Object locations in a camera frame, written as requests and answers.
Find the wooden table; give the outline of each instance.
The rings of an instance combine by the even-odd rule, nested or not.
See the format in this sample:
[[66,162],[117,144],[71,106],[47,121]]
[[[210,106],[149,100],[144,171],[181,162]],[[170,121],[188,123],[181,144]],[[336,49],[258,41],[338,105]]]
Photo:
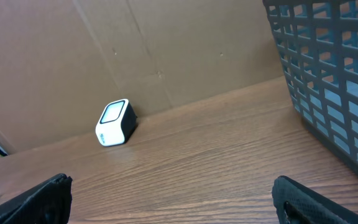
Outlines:
[[94,133],[0,158],[0,204],[59,172],[71,223],[278,223],[287,175],[358,213],[358,178],[300,123],[278,78],[140,120],[126,145]]

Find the small white device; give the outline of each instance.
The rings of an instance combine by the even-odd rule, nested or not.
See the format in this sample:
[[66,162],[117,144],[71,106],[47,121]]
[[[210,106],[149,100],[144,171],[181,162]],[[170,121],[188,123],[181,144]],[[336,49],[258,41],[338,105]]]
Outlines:
[[109,103],[96,125],[102,146],[124,144],[136,128],[136,114],[128,99]]

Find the basket base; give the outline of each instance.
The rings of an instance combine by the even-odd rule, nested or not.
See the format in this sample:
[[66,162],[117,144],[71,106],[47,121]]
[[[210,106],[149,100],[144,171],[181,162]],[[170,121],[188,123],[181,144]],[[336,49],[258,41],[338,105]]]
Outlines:
[[345,154],[343,150],[338,148],[330,140],[328,140],[323,134],[321,134],[315,127],[313,127],[308,121],[302,118],[303,126],[317,138],[319,142],[323,144],[327,149],[329,149],[336,157],[340,158],[347,166],[350,168],[356,175],[358,175],[358,163],[353,160],[350,156]]

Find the device screen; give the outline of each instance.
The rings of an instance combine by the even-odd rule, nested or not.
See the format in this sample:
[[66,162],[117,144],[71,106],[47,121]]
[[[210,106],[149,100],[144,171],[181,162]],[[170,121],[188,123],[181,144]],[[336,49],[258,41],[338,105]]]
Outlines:
[[110,104],[106,111],[103,114],[102,120],[100,121],[101,124],[109,122],[109,121],[115,121],[119,117],[119,114],[121,113],[122,107],[124,106],[125,101],[120,101],[117,103]]

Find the plastic basket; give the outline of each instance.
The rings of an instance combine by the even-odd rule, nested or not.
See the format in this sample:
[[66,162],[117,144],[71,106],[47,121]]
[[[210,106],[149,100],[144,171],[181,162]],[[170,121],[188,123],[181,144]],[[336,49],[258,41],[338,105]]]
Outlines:
[[293,106],[358,174],[358,1],[264,0]]

